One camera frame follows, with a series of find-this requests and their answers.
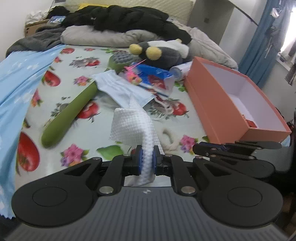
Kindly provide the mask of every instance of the yellow cloth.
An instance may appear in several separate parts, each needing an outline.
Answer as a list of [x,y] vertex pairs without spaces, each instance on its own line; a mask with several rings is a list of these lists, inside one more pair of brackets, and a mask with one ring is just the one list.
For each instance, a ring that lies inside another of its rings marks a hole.
[[79,9],[82,9],[82,8],[84,8],[84,7],[87,7],[87,6],[109,7],[110,5],[92,4],[92,3],[81,3],[81,4],[79,5],[78,10],[79,10]]

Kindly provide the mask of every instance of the white waffle towel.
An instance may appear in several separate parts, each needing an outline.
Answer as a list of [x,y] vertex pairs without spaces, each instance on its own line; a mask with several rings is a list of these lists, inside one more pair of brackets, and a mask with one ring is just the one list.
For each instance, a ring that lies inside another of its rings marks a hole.
[[141,186],[153,182],[153,147],[158,145],[160,153],[164,152],[151,118],[133,97],[129,109],[115,109],[110,138],[130,146],[142,145],[142,173],[138,177],[135,176],[129,185]]

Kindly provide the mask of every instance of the open shoe box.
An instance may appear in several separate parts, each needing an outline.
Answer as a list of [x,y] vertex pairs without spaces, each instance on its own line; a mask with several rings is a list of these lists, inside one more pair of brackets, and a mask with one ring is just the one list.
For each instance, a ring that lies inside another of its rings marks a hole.
[[[246,75],[195,57],[184,84],[212,143],[281,142],[291,133],[277,109]],[[249,127],[242,115],[258,128]]]

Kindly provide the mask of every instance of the headboard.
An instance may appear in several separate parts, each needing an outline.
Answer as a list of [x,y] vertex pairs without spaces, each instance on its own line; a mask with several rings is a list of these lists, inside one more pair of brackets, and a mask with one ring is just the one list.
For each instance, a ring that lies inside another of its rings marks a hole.
[[187,24],[195,0],[66,0],[66,8],[76,11],[81,3],[120,5],[124,7],[153,7],[167,13],[180,23]]

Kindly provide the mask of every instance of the bright window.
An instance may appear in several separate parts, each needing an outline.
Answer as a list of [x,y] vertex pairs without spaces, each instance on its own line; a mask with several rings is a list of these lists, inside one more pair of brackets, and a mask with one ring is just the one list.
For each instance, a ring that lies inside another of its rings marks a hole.
[[288,31],[286,34],[286,38],[284,41],[284,45],[281,48],[281,52],[285,50],[285,48],[296,38],[296,7],[292,9],[291,17],[290,17],[290,24],[288,27]]

